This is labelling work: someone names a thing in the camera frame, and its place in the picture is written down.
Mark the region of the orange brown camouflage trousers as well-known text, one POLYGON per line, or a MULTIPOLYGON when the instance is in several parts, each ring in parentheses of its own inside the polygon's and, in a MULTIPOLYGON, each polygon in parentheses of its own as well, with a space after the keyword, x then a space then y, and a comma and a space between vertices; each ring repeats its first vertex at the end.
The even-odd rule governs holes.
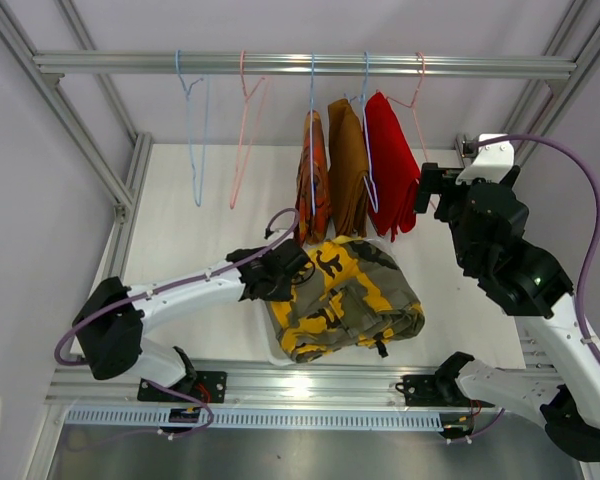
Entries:
POLYGON ((304 122, 303 149, 296 176, 299 222, 294 232, 299 245, 322 242, 331 218, 328 165, 321 117, 310 111, 304 122))

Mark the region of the yellow grey camouflage trousers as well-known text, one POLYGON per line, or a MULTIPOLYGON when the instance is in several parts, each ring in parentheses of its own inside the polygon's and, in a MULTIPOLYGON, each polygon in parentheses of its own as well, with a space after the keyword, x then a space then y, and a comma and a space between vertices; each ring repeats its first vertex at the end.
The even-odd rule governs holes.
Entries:
POLYGON ((306 253, 291 299, 266 304, 288 361, 310 363, 350 347, 386 358, 388 343, 420 334, 421 301, 380 240, 338 236, 306 253))

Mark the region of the blue hanger of orange camouflage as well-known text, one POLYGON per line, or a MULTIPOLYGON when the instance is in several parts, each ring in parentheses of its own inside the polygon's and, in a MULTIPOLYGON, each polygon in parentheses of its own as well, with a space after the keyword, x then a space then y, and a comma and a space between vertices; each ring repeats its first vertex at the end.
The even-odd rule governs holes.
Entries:
POLYGON ((315 54, 310 55, 310 83, 309 83, 309 180, 311 197, 311 214, 316 215, 316 180, 315 180, 315 152, 314 152, 314 113, 315 113, 315 54))

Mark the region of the pink hanger of yellow camouflage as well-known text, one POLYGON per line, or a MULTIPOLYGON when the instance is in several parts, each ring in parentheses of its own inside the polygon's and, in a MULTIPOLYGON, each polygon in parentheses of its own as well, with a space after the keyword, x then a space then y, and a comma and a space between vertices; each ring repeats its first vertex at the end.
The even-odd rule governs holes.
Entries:
POLYGON ((260 76, 252 85, 248 84, 245 50, 240 53, 239 75, 243 95, 243 110, 236 148, 234 177, 229 197, 229 208, 231 210, 236 207, 238 202, 254 140, 260 131, 264 105, 270 87, 270 79, 267 76, 260 76))

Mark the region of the white plastic basket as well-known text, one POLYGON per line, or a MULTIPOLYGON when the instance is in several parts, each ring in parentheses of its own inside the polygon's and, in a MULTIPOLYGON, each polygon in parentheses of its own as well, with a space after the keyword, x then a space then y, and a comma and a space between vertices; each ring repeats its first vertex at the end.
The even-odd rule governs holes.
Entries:
POLYGON ((271 321, 267 304, 263 301, 256 303, 258 327, 267 361, 276 367, 291 367, 295 362, 281 349, 276 338, 276 332, 271 321))

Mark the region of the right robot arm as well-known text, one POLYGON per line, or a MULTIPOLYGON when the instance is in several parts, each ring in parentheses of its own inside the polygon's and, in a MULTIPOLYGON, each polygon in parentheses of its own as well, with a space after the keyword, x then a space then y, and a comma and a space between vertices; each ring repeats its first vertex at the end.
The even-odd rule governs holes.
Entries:
POLYGON ((415 210, 439 204, 435 219, 451 231, 456 261, 467 277, 536 340, 560 376, 534 381, 456 352, 435 372, 435 391, 447 404, 485 401, 541 427, 564 453, 600 462, 600 345, 580 330, 574 288, 558 260, 523 237, 528 207, 512 186, 517 166, 498 182, 461 181, 458 168, 426 163, 415 210))

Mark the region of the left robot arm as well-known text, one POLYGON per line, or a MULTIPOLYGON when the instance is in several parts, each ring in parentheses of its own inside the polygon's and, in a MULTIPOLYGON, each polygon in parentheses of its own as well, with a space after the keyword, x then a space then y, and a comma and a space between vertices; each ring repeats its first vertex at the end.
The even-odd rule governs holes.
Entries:
POLYGON ((151 331, 206 307, 250 301, 287 301, 314 271, 309 255, 291 240, 238 249, 190 277, 125 286, 119 277, 100 282, 72 325, 92 377, 140 379, 147 401, 183 401, 198 373, 186 352, 149 339, 151 331))

